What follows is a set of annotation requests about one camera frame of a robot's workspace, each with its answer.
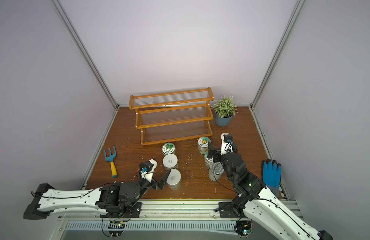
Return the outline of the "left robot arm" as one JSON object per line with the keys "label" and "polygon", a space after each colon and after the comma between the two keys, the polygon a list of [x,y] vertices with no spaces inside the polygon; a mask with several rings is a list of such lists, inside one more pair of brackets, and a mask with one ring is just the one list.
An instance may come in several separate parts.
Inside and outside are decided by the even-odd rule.
{"label": "left robot arm", "polygon": [[144,173],[137,182],[108,183],[83,191],[62,191],[49,184],[40,184],[27,206],[25,220],[43,220],[52,214],[93,213],[100,218],[137,218],[142,203],[139,200],[149,189],[164,189],[171,170],[160,179],[154,173]]}

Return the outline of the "jar with green leaf lid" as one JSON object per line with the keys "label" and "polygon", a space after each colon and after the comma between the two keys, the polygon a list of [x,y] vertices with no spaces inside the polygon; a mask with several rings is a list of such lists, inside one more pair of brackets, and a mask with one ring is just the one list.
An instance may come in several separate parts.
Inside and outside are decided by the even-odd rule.
{"label": "jar with green leaf lid", "polygon": [[162,153],[164,156],[169,154],[176,154],[176,146],[173,143],[165,143],[162,146]]}

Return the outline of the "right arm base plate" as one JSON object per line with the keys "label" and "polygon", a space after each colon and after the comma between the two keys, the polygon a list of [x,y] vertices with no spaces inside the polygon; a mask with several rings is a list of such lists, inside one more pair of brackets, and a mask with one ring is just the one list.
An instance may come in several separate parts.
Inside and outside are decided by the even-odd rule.
{"label": "right arm base plate", "polygon": [[245,218],[243,208],[233,202],[219,202],[218,207],[213,211],[218,213],[220,218],[223,219]]}

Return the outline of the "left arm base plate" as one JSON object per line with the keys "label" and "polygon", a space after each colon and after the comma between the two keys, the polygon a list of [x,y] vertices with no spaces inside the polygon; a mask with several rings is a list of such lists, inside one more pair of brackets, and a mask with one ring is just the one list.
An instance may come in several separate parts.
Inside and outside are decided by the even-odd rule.
{"label": "left arm base plate", "polygon": [[125,207],[123,210],[117,210],[116,213],[106,213],[103,215],[100,215],[100,218],[111,218],[111,219],[116,219],[116,218],[132,218],[132,219],[137,219],[140,217],[140,213],[142,210],[142,202],[137,202],[131,207]]}

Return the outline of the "jar with plain white lid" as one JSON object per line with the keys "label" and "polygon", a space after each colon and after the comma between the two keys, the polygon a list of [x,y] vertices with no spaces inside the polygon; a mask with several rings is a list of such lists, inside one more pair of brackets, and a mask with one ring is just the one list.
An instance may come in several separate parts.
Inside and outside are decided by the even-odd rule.
{"label": "jar with plain white lid", "polygon": [[178,169],[178,157],[175,154],[168,154],[163,158],[163,164],[166,170]]}

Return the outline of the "jar with red strawberry lid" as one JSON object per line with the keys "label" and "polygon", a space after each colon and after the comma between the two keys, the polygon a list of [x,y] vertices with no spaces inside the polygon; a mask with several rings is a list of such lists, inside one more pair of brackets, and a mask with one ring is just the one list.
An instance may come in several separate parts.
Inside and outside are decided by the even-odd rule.
{"label": "jar with red strawberry lid", "polygon": [[213,156],[209,155],[208,151],[204,154],[204,164],[205,166],[210,169],[211,164],[213,163]]}

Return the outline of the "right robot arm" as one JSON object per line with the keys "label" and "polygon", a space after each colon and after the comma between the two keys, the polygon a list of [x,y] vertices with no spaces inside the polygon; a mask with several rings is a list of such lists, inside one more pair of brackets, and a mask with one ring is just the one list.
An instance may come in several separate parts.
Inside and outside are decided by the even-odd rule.
{"label": "right robot arm", "polygon": [[327,231],[318,231],[309,226],[288,207],[272,189],[279,188],[281,164],[270,159],[263,162],[262,181],[251,173],[233,143],[214,148],[208,143],[208,153],[215,163],[221,164],[232,188],[237,193],[232,203],[240,216],[260,224],[279,240],[331,240]]}

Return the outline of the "jar with sunflower lid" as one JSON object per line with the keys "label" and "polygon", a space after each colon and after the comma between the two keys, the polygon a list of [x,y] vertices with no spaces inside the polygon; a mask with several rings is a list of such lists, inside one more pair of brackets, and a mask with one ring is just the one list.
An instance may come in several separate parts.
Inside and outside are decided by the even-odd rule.
{"label": "jar with sunflower lid", "polygon": [[205,154],[208,151],[208,143],[210,143],[211,140],[209,137],[200,137],[197,141],[197,147],[200,154]]}

